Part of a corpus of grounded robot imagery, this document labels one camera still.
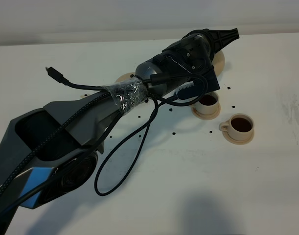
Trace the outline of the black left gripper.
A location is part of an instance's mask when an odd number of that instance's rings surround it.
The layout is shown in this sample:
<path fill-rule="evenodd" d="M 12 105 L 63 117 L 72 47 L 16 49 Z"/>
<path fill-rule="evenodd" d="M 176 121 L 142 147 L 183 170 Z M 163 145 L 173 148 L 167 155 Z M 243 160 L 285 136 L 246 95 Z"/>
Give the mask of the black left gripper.
<path fill-rule="evenodd" d="M 214 78 L 214 52 L 219 52 L 237 39 L 237 28 L 194 30 L 153 57 L 153 64 L 170 75 L 197 74 Z"/>

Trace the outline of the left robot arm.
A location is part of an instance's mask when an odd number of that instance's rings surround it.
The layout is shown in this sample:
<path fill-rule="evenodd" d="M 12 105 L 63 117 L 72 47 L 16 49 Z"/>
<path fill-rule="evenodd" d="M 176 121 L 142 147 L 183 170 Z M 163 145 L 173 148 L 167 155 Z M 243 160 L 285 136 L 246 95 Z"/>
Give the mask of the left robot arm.
<path fill-rule="evenodd" d="M 140 64 L 128 79 L 107 86 L 55 81 L 93 91 L 80 100 L 54 101 L 10 121 L 0 143 L 0 235 L 18 207 L 37 208 L 82 186 L 97 169 L 97 155 L 118 121 L 151 99 L 154 110 L 138 130 L 147 133 L 160 106 L 184 107 L 219 90 L 213 59 L 239 38 L 231 30 L 193 30 Z"/>

